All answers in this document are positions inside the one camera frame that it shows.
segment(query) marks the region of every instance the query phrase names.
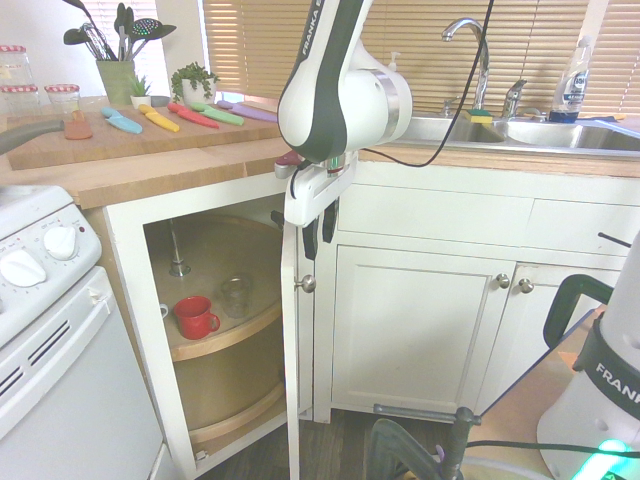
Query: red mug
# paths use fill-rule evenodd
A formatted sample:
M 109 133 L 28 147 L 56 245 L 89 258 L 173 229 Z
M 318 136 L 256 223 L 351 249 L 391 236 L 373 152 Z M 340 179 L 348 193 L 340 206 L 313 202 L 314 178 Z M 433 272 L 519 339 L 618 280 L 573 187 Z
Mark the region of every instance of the red mug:
M 211 313 L 211 300 L 206 297 L 183 298 L 173 307 L 180 320 L 182 336 L 198 340 L 220 328 L 220 319 Z

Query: white knob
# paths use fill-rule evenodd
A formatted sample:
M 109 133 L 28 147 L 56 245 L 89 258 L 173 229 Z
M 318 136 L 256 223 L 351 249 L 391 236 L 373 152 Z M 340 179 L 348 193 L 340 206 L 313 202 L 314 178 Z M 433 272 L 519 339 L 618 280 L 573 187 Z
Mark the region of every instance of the white knob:
M 0 258 L 0 273 L 17 287 L 32 287 L 47 279 L 47 272 L 24 250 L 16 250 Z
M 76 229 L 53 227 L 43 238 L 44 248 L 56 260 L 69 260 L 76 253 Z

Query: control panel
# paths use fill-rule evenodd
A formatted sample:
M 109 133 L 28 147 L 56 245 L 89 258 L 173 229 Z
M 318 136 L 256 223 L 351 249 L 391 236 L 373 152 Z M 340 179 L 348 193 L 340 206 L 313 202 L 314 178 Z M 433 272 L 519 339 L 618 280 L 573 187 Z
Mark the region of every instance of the control panel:
M 101 254 L 71 204 L 0 240 L 0 346 L 71 288 Z

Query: window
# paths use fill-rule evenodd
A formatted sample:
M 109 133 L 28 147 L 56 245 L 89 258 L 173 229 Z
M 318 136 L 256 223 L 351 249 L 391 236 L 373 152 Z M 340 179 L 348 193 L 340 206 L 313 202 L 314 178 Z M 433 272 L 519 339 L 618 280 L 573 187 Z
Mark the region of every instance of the window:
M 119 36 L 113 28 L 119 1 L 115 0 L 87 0 L 84 2 L 91 13 L 93 21 L 102 30 L 107 38 L 109 46 L 114 52 L 118 50 Z M 131 0 L 123 1 L 126 6 L 133 8 L 134 18 L 158 18 L 155 0 Z M 169 81 L 167 78 L 167 66 L 162 50 L 162 41 L 154 40 L 145 45 L 135 58 L 136 74 L 145 75 L 151 82 L 151 94 L 169 96 Z
M 507 90 L 528 80 L 522 106 L 548 111 L 578 41 L 588 0 L 496 0 L 487 34 L 491 57 L 485 108 L 500 113 Z M 279 97 L 298 51 L 309 0 L 204 0 L 211 68 L 220 88 Z M 442 30 L 461 17 L 482 22 L 487 0 L 375 0 L 362 34 L 381 63 L 400 52 L 416 111 L 440 111 L 460 95 L 477 43 L 467 27 L 444 43 Z M 468 95 L 473 102 L 475 81 Z
M 640 115 L 640 2 L 609 0 L 582 112 Z

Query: cutting board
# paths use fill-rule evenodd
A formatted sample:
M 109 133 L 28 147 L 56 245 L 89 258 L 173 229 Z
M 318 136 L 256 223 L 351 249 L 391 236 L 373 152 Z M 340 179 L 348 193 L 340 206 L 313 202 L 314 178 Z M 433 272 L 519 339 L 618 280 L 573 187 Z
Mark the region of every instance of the cutting board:
M 50 167 L 69 163 L 129 157 L 147 153 L 202 148 L 228 143 L 264 140 L 280 136 L 278 125 L 271 122 L 246 118 L 241 127 L 220 123 L 220 129 L 203 127 L 180 118 L 165 107 L 157 108 L 158 113 L 180 125 L 180 131 L 170 132 L 151 123 L 133 107 L 119 108 L 118 111 L 142 125 L 139 135 L 126 133 L 109 125 L 100 112 L 86 112 L 85 118 L 91 125 L 93 137 L 86 140 L 67 140 L 64 132 L 41 135 L 7 153 L 13 170 Z M 14 117 L 7 121 L 7 128 L 44 120 L 70 120 L 71 115 L 40 115 Z

